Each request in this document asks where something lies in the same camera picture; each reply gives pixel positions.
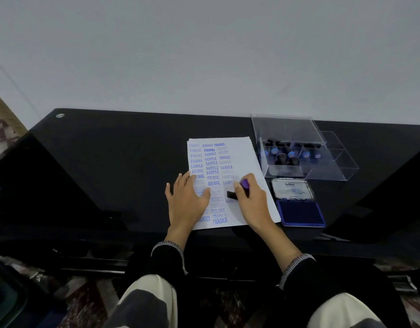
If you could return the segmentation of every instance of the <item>right hand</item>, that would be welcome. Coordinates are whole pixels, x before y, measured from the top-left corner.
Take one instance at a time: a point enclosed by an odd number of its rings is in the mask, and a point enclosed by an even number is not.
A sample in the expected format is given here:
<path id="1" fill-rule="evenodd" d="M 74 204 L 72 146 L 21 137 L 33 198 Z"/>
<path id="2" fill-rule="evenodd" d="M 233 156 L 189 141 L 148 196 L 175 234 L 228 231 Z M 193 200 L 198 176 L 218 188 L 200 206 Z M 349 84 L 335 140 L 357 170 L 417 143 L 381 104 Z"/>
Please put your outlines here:
<path id="1" fill-rule="evenodd" d="M 240 210 L 246 223 L 260 234 L 270 226 L 275 226 L 269 214 L 266 192 L 257 184 L 254 174 L 248 174 L 242 179 L 246 179 L 249 183 L 249 198 L 243 187 L 238 182 L 234 182 Z"/>

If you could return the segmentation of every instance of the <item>stack of paper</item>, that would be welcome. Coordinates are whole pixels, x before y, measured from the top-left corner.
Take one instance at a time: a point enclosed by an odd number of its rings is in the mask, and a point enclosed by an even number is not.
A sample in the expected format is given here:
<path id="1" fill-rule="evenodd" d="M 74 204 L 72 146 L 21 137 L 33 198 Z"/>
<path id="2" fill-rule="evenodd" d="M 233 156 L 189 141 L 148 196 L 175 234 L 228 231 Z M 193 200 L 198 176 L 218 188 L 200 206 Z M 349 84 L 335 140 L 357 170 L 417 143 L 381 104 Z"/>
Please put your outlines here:
<path id="1" fill-rule="evenodd" d="M 210 204 L 194 230 L 247 224 L 239 203 L 227 198 L 227 191 L 234 191 L 233 183 L 249 173 L 266 191 L 272 220 L 281 221 L 249 137 L 189 139 L 187 152 L 190 174 L 196 175 L 193 187 L 197 195 L 211 188 Z"/>

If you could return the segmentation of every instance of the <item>label on ink pad lid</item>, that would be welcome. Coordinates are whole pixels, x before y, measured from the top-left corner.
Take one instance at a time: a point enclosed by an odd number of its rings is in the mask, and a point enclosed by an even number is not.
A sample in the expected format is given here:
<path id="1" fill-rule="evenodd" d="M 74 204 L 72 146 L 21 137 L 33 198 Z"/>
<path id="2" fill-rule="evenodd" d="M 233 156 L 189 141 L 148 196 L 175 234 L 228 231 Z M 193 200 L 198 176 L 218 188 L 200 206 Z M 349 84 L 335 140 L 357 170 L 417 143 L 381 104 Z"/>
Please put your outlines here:
<path id="1" fill-rule="evenodd" d="M 275 178 L 271 182 L 274 195 L 278 199 L 313 200 L 313 191 L 304 180 Z"/>

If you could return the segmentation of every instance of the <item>plastic box compartment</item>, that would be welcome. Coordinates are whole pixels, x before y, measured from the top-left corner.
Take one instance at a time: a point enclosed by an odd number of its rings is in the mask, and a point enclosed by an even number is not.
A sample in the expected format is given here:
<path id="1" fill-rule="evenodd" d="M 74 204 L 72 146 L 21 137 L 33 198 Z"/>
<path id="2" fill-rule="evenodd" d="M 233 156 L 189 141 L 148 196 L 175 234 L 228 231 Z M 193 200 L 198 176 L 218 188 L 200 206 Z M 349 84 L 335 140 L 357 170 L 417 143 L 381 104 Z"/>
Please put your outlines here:
<path id="1" fill-rule="evenodd" d="M 265 177 L 347 181 L 359 170 L 336 134 L 319 131 L 310 117 L 251 115 L 251 119 Z M 276 145 L 269 146 L 270 138 Z M 280 153 L 295 154 L 299 165 L 278 164 Z"/>

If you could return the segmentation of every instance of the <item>black table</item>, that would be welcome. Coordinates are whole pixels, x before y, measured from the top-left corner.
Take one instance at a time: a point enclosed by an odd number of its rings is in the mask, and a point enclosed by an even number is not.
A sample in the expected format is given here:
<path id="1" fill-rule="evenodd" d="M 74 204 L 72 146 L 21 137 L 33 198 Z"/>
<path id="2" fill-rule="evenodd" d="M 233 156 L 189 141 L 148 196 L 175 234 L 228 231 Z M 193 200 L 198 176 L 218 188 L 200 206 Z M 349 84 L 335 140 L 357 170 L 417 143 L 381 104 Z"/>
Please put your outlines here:
<path id="1" fill-rule="evenodd" d="M 420 152 L 420 126 L 316 123 L 320 130 L 337 134 L 360 168 L 347 182 L 309 181 L 327 226 Z M 0 238 L 136 245 L 154 244 L 165 235 L 169 218 L 164 187 L 179 172 L 188 170 L 189 138 L 249 136 L 255 142 L 251 119 L 246 117 L 80 109 L 54 110 L 28 136 L 49 152 L 100 211 L 116 212 L 123 230 L 100 229 L 96 220 L 88 228 L 78 227 L 77 222 L 71 227 L 60 226 L 52 217 L 39 223 L 35 214 L 30 214 L 23 225 L 0 223 Z M 72 204 L 66 200 L 54 198 L 58 207 Z M 246 229 L 241 226 L 196 231 L 190 243 L 196 247 L 247 250 L 251 245 L 243 237 L 248 233 Z M 397 249 L 387 242 L 320 242 L 313 238 L 321 229 L 284 230 L 301 250 L 313 253 L 397 255 Z"/>

